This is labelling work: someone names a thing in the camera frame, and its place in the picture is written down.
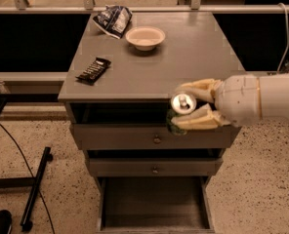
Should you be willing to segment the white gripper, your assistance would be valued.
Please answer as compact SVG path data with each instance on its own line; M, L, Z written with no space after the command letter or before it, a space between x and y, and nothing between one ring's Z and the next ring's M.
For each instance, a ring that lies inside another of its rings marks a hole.
M241 127L261 119L260 84L254 75L231 76L225 81L202 79L183 83L176 92L215 102L218 110L213 110L207 103L188 115L173 117L171 122L181 130L213 130L229 124Z

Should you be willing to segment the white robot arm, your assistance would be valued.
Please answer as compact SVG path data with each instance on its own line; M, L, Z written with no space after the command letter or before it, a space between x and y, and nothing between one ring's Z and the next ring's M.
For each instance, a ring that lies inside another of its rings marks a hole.
M289 123L289 73L234 75L224 81L202 79L181 84L176 94L205 102L188 114L171 119L181 130L212 130L227 125L242 127L266 118L284 119Z

